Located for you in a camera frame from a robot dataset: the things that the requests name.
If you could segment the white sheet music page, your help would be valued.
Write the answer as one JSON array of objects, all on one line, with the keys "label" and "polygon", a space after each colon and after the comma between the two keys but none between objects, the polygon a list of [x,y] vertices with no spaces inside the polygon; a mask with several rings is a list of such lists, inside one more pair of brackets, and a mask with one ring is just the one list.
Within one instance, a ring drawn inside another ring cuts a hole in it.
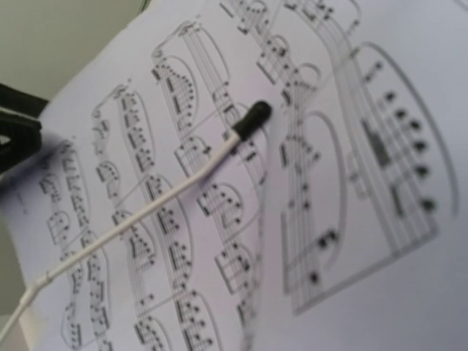
[{"label": "white sheet music page", "polygon": [[467,3],[164,1],[41,115],[1,206],[36,350],[465,350]]}]

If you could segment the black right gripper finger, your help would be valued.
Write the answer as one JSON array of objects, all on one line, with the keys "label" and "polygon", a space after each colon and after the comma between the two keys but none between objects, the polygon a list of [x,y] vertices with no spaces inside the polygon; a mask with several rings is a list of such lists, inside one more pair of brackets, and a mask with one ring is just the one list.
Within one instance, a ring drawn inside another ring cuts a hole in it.
[{"label": "black right gripper finger", "polygon": [[1,84],[1,174],[41,150],[45,107],[45,99]]}]

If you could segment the white perforated music stand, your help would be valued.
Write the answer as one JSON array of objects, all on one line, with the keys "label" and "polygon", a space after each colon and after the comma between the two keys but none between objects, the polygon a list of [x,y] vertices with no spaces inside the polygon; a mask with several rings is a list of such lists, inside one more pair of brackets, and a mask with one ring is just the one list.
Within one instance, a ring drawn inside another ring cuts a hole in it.
[{"label": "white perforated music stand", "polygon": [[80,252],[70,256],[65,261],[61,262],[54,268],[47,270],[38,279],[33,281],[26,291],[21,296],[18,306],[15,308],[12,315],[9,317],[4,327],[1,330],[1,343],[3,344],[9,336],[12,329],[17,325],[23,313],[30,307],[40,292],[48,285],[52,284],[56,278],[63,273],[66,273],[72,266],[86,259],[96,250],[102,248],[118,235],[126,232],[130,227],[140,220],[146,218],[149,214],[161,208],[164,204],[171,201],[173,198],[185,192],[191,186],[204,181],[212,172],[217,169],[226,159],[227,155],[237,148],[239,144],[249,139],[258,129],[270,119],[273,108],[265,101],[254,103],[246,115],[231,127],[228,139],[219,147],[217,152],[194,174],[183,180],[180,184],[173,187],[170,191],[165,192],[151,203],[142,207],[138,212],[131,215],[123,222],[109,230],[107,233],[98,238],[91,245],[82,249]]}]

